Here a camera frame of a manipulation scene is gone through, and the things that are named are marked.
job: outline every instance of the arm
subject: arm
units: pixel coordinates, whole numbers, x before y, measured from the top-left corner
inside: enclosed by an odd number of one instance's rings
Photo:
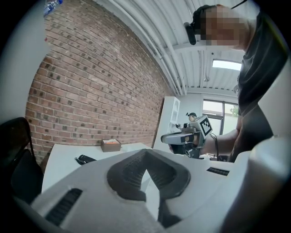
[[[241,121],[242,121],[242,116],[238,116],[235,130],[225,135],[217,136],[218,151],[220,155],[229,155],[231,153],[233,146],[235,144],[235,141],[241,130]],[[206,154],[206,153],[216,154],[215,141],[212,137],[207,137],[204,147],[200,150],[201,155]]]

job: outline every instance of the fluorescent light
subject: fluorescent light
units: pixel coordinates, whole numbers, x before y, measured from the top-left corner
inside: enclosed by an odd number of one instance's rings
[[[241,63],[232,61],[213,60],[212,67],[241,71]]]

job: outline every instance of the plastic water bottle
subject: plastic water bottle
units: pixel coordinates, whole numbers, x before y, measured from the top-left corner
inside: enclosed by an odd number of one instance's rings
[[[60,4],[63,3],[63,0],[52,0],[45,5],[44,16],[48,15],[50,12],[57,8]]]

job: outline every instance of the white bookshelf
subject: white bookshelf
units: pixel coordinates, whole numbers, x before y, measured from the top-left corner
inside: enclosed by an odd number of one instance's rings
[[[159,123],[158,132],[154,144],[154,149],[170,152],[169,146],[161,142],[161,136],[167,133],[179,132],[176,128],[180,108],[180,101],[173,96],[166,96],[161,119]]]

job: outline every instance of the black t-shirt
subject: black t-shirt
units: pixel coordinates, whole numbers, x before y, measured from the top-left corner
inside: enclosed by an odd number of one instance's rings
[[[272,31],[265,15],[257,16],[256,32],[243,57],[238,78],[239,115],[242,128],[230,156],[234,162],[239,153],[252,150],[259,142],[273,136],[258,101],[280,74],[287,52]]]

